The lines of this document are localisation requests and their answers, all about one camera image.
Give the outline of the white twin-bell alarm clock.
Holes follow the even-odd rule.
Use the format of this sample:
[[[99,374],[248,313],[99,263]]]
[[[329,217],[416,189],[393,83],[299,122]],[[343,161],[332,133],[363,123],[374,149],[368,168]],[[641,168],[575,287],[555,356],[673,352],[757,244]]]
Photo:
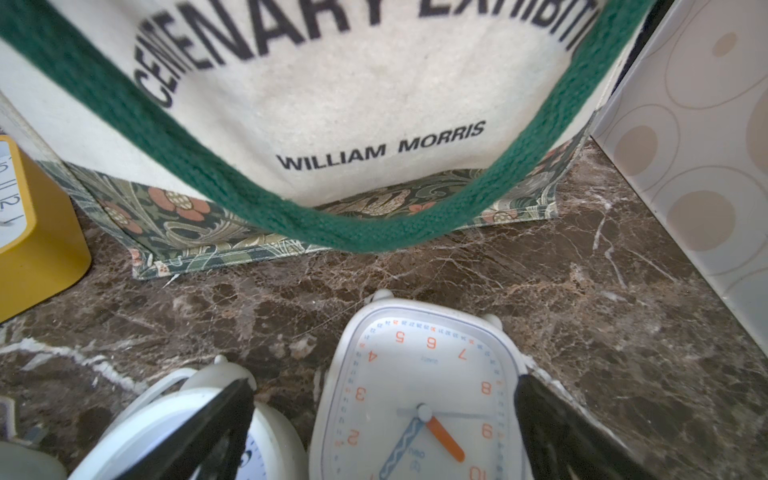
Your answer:
[[[230,383],[253,375],[219,355],[200,370],[171,372],[134,400],[107,428],[72,472],[74,479],[121,479],[119,475],[158,447]],[[291,423],[254,400],[255,411],[234,479],[306,479],[308,458]]]

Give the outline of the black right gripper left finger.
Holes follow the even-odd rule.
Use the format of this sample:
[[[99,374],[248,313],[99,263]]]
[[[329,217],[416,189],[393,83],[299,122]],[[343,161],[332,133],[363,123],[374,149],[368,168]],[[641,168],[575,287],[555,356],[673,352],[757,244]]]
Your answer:
[[[234,479],[254,411],[253,389],[235,380],[119,477]]]

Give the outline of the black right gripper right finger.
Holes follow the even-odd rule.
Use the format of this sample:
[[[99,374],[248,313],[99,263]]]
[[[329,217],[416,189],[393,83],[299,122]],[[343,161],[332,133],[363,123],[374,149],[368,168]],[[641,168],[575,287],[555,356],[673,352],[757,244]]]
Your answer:
[[[536,377],[520,377],[515,412],[535,479],[652,479],[618,441]]]

